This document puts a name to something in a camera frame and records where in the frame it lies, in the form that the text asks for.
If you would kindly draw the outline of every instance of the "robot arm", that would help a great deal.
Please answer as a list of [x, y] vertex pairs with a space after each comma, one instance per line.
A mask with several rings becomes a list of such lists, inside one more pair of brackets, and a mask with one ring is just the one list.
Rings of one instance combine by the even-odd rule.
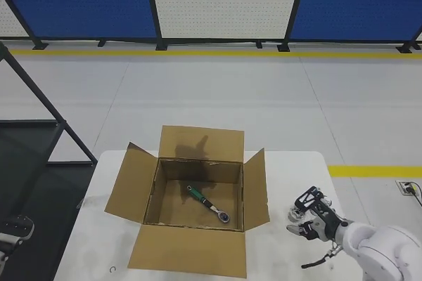
[[319, 261], [303, 265], [317, 266], [340, 251], [354, 258], [364, 271], [364, 281], [422, 281], [422, 245], [409, 231], [397, 226], [374, 228], [340, 218], [331, 203], [315, 187], [300, 196], [289, 213], [297, 223], [307, 211], [311, 221], [289, 225], [292, 233], [308, 240], [332, 240], [335, 247]]

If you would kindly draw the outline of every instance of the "cardboard box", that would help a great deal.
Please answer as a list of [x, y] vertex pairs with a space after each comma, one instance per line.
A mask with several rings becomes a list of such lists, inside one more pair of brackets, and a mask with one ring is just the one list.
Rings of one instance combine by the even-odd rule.
[[245, 164], [243, 155], [243, 131], [164, 126], [158, 158], [130, 143], [105, 208], [142, 223], [128, 267], [247, 277], [245, 231], [269, 222], [269, 211], [264, 149]]

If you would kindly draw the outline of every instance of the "white table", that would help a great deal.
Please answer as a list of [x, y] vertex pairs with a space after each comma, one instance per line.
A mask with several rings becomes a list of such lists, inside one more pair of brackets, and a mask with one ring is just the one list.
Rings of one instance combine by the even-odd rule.
[[[104, 212], [124, 154], [122, 150], [107, 151], [101, 155], [55, 280], [239, 280], [127, 268], [140, 224]], [[245, 159], [254, 154], [246, 152]], [[321, 259], [331, 243], [307, 241], [285, 228], [291, 204], [312, 185], [321, 188], [333, 201], [335, 210], [343, 216], [322, 155], [318, 152], [276, 151], [266, 152], [265, 158], [271, 222], [246, 233], [248, 279], [361, 280], [361, 268], [342, 252], [324, 265], [301, 269], [302, 264]]]

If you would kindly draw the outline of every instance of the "gray floor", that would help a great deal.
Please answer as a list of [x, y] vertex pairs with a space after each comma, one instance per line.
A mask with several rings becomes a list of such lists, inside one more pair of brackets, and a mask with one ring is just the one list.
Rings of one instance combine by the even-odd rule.
[[[316, 150], [327, 164], [422, 166], [422, 61], [17, 59], [97, 157], [129, 141], [157, 150], [161, 126], [178, 124], [241, 129], [246, 150]], [[0, 119], [49, 117], [1, 63]], [[63, 136], [51, 159], [85, 157]], [[422, 241], [420, 206], [401, 196], [395, 179], [333, 182], [349, 218], [396, 224]], [[412, 180], [422, 187], [422, 179]]]

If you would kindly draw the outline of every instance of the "power outlet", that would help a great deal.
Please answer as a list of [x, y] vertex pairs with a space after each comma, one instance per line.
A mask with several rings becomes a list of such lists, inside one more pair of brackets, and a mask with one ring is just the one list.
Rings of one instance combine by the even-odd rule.
[[[403, 196], [413, 196], [410, 192], [407, 191], [408, 185], [405, 184], [409, 183], [408, 181], [395, 181], [395, 183], [397, 184], [397, 187]], [[416, 186], [411, 184], [411, 187], [416, 191], [416, 196], [419, 196], [419, 191], [416, 189]]]

